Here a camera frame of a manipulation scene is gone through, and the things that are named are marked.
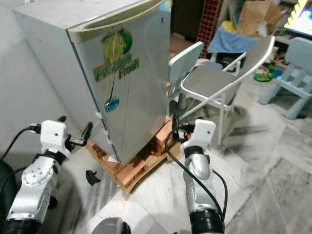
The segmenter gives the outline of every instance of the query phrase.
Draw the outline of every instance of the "black cable wire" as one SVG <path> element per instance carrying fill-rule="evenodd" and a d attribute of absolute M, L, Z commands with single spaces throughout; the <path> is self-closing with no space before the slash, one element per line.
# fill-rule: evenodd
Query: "black cable wire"
<path fill-rule="evenodd" d="M 220 208 L 220 205 L 219 205 L 218 201 L 214 197 L 214 195 L 206 188 L 206 186 L 192 172 L 190 172 L 189 169 L 187 169 L 179 160 L 177 160 L 177 158 L 171 153 L 171 151 L 170 151 L 170 149 L 168 147 L 168 140 L 169 140 L 169 138 L 171 137 L 173 132 L 175 130 L 178 130 L 178 129 L 180 129 L 180 127 L 176 127 L 174 129 L 172 129 L 171 132 L 167 135 L 167 137 L 165 139 L 166 151 L 169 154 L 169 156 L 173 159 L 173 161 L 175 161 L 190 177 L 192 177 L 202 187 L 202 189 L 205 190 L 205 192 L 210 196 L 210 198 L 213 200 L 213 202 L 215 203 L 215 205 L 216 205 L 216 207 L 218 209 L 218 212 L 219 212 L 219 215 L 220 215 L 220 218 L 221 218 L 222 222 L 224 222 L 223 212 L 222 212 L 222 210 Z"/>
<path fill-rule="evenodd" d="M 226 213 L 226 207 L 228 205 L 228 186 L 226 185 L 225 180 L 223 177 L 216 171 L 213 170 L 213 172 L 221 179 L 223 186 L 224 186 L 224 204 L 223 204 L 223 216 L 225 217 Z"/>
<path fill-rule="evenodd" d="M 13 138 L 13 140 L 11 141 L 9 147 L 6 149 L 6 151 L 4 152 L 4 154 L 1 156 L 1 160 L 4 160 L 5 157 L 7 156 L 8 152 L 10 151 L 10 149 L 12 148 L 13 144 L 15 143 L 15 141 L 19 138 L 19 136 L 23 133 L 23 132 L 26 132 L 28 130 L 32 130 L 33 128 L 32 127 L 27 127 L 27 128 L 24 128 L 22 129 L 19 133 L 17 133 L 15 135 L 15 137 Z"/>
<path fill-rule="evenodd" d="M 3 180 L 2 184 L 1 184 L 1 187 L 0 187 L 0 197 L 1 197 L 1 194 L 2 194 L 2 190 L 4 189 L 6 183 L 9 181 L 9 178 L 11 176 L 13 176 L 15 173 L 25 170 L 27 167 L 28 166 L 19 168 L 19 169 L 15 170 L 15 171 L 12 171 L 4 178 L 4 180 Z"/>

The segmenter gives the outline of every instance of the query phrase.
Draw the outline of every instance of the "silver fridge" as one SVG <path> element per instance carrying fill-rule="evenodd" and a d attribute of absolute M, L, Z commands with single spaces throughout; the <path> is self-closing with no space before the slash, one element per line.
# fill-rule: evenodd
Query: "silver fridge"
<path fill-rule="evenodd" d="M 128 163 L 165 122 L 170 0 L 40 0 L 16 15 L 71 117 Z"/>

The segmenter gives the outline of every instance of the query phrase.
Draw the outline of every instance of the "chair cushion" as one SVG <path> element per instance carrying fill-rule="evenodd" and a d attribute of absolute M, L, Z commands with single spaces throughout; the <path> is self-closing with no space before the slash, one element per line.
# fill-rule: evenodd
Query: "chair cushion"
<path fill-rule="evenodd" d="M 218 92 L 236 80 L 236 76 L 215 68 L 198 66 L 190 72 L 182 83 L 183 88 L 206 97 Z"/>

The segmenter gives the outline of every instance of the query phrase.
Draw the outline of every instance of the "wooden pallet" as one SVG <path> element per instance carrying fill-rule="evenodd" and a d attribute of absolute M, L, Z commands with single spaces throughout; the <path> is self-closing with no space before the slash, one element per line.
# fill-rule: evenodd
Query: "wooden pallet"
<path fill-rule="evenodd" d="M 97 160 L 102 168 L 109 174 L 116 184 L 127 194 L 131 192 L 134 186 L 147 175 L 155 166 L 161 163 L 165 158 L 171 159 L 165 152 L 165 138 L 171 131 L 171 120 L 159 130 L 159 132 L 150 140 L 150 142 L 125 166 L 119 162 L 109 161 L 110 155 L 105 153 L 91 140 L 88 141 L 86 148 L 90 154 Z M 172 144 L 171 152 L 181 157 L 180 144 Z"/>

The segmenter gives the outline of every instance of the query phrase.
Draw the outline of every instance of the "fridge door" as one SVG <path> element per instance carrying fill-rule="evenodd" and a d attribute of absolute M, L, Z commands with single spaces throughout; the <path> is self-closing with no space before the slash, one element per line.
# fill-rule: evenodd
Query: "fridge door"
<path fill-rule="evenodd" d="M 165 121 L 169 32 L 170 4 L 161 0 L 68 30 L 122 164 Z"/>

